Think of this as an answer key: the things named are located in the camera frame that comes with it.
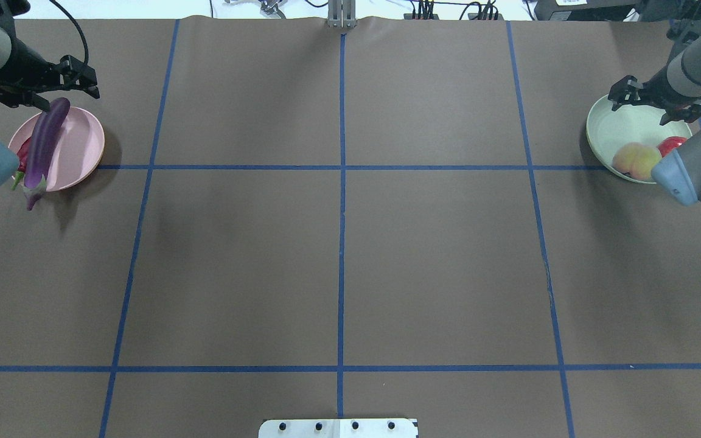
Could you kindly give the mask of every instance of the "white metal plate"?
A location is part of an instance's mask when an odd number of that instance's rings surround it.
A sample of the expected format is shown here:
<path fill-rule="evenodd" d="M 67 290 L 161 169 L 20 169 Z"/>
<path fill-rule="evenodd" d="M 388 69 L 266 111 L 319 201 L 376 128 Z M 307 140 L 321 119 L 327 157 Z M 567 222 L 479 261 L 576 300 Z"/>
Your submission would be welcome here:
<path fill-rule="evenodd" d="M 259 438 L 418 438 L 415 419 L 268 420 Z"/>

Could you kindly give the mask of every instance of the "gray metal bracket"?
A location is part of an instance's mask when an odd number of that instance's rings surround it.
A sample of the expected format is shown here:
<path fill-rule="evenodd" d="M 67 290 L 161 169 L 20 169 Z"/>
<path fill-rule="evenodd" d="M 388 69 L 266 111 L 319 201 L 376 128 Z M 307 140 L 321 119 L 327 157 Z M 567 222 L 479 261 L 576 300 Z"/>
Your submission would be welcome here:
<path fill-rule="evenodd" d="M 329 0 L 329 17 L 326 23 L 335 29 L 356 27 L 356 0 Z"/>

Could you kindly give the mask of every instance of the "red pepper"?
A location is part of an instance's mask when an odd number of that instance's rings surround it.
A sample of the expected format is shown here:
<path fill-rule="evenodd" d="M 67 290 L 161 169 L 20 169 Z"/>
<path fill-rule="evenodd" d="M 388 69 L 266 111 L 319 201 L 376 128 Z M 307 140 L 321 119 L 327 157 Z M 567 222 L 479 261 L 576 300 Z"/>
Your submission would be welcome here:
<path fill-rule="evenodd" d="M 17 152 L 18 155 L 18 160 L 20 160 L 20 164 L 18 165 L 18 171 L 15 172 L 15 183 L 12 184 L 12 189 L 15 190 L 15 188 L 18 186 L 18 184 L 23 180 L 23 176 L 26 175 L 26 158 L 29 155 L 29 146 L 31 144 L 31 137 L 27 138 L 25 142 L 23 142 L 22 145 L 20 145 L 20 149 Z"/>

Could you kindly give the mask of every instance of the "white plate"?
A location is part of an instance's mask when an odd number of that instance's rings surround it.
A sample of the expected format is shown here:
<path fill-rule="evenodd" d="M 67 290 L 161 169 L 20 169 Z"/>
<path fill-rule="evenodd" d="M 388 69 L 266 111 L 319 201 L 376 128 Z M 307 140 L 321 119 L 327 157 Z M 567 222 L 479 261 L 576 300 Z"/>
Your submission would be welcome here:
<path fill-rule="evenodd" d="M 613 169 L 615 153 L 628 142 L 640 142 L 646 146 L 656 147 L 667 137 L 689 138 L 692 136 L 689 124 L 682 121 L 669 122 L 660 127 L 659 120 L 664 110 L 647 105 L 624 105 L 617 111 L 612 111 L 612 108 L 613 102 L 607 100 L 605 95 L 597 100 L 589 111 L 586 119 L 586 136 L 592 152 L 603 166 L 615 175 L 635 183 L 656 184 L 629 178 Z"/>
<path fill-rule="evenodd" d="M 7 146 L 11 151 L 17 153 L 31 137 L 39 116 L 20 125 Z M 99 119 L 83 108 L 70 107 L 47 171 L 47 191 L 58 192 L 83 181 L 97 168 L 104 151 L 105 131 Z"/>

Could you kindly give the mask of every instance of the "pink bowl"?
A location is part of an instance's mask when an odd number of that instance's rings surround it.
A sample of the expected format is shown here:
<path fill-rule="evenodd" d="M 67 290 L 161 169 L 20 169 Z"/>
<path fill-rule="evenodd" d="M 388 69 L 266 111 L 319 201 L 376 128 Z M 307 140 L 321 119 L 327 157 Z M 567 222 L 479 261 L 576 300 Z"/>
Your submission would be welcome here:
<path fill-rule="evenodd" d="M 20 125 L 7 146 L 11 151 L 17 152 L 31 137 L 37 117 Z M 83 108 L 70 107 L 47 172 L 47 191 L 58 192 L 83 181 L 97 168 L 104 151 L 105 131 L 99 119 Z"/>

